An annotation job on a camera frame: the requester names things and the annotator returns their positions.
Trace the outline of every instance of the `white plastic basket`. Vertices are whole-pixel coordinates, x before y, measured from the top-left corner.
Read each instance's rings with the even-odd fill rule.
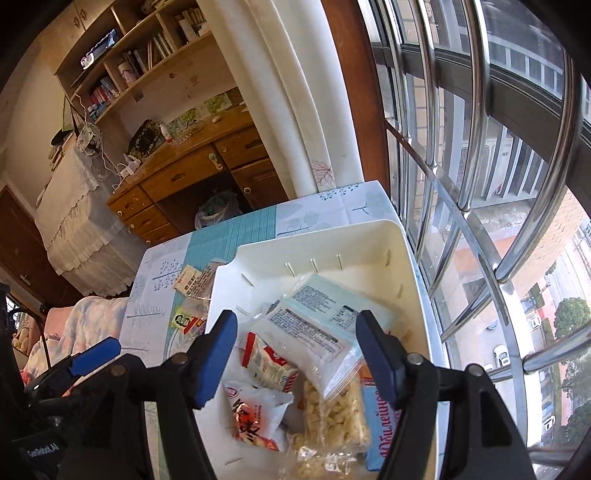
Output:
[[[407,350],[430,358],[423,307],[410,252],[402,229],[391,220],[376,220],[277,238],[238,248],[236,258],[217,269],[207,332],[224,309],[259,313],[289,292],[306,273],[314,273],[357,291],[399,314],[409,328]],[[247,380],[233,352],[224,379]],[[220,479],[275,479],[283,454],[232,439],[232,415],[222,388],[200,412],[197,424]],[[434,477],[434,450],[426,478]],[[375,473],[368,473],[368,478]]]

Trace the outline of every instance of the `food package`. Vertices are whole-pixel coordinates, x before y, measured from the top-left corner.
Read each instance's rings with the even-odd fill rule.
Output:
[[[246,349],[242,366],[263,387],[281,392],[291,391],[299,370],[284,358],[280,357],[256,333],[249,332],[246,336]]]
[[[305,275],[251,330],[330,400],[361,366],[355,321],[365,309],[384,330],[397,327],[397,335],[403,335],[394,312],[315,274]]]
[[[226,381],[224,386],[236,426],[234,438],[277,452],[287,450],[285,432],[279,425],[293,394],[236,381]]]
[[[322,400],[314,386],[306,381],[304,398],[304,422],[309,441],[329,451],[366,451],[370,437],[357,375],[330,401]]]
[[[362,383],[365,418],[371,433],[371,445],[365,453],[365,465],[369,471],[377,472],[388,456],[396,425],[400,421],[400,411],[393,410],[390,404],[379,396],[367,365],[361,368],[359,376]]]

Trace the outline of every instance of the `wooden door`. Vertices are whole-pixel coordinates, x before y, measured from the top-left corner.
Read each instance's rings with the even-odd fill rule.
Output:
[[[74,3],[68,5],[41,33],[41,51],[53,74],[83,33],[84,25]]]
[[[255,210],[286,202],[287,195],[269,158],[232,171],[232,176]]]
[[[67,307],[82,298],[58,275],[33,220],[8,188],[0,192],[0,264],[31,295],[50,307]]]
[[[113,3],[113,0],[76,0],[78,14],[86,29]]]

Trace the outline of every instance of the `white car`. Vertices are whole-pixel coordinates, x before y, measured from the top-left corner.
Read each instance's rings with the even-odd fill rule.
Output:
[[[542,423],[542,433],[546,433],[548,430],[550,430],[555,423],[556,417],[554,415],[552,415],[549,419],[544,420],[544,423]]]
[[[495,355],[495,361],[498,367],[505,367],[511,363],[509,352],[505,345],[497,345],[492,353]]]

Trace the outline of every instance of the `small snack packet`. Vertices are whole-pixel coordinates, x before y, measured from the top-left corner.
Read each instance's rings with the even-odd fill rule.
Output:
[[[369,471],[377,472],[388,456],[396,425],[400,421],[400,411],[394,411],[390,404],[379,396],[367,365],[361,368],[359,376],[365,404],[365,418],[371,433],[371,445],[365,453],[365,465]]]
[[[277,355],[256,333],[246,336],[246,348],[242,366],[263,387],[280,392],[289,392],[299,370],[283,357]]]
[[[279,427],[292,393],[257,388],[236,381],[224,382],[236,425],[234,439],[277,452],[287,449],[285,432]]]

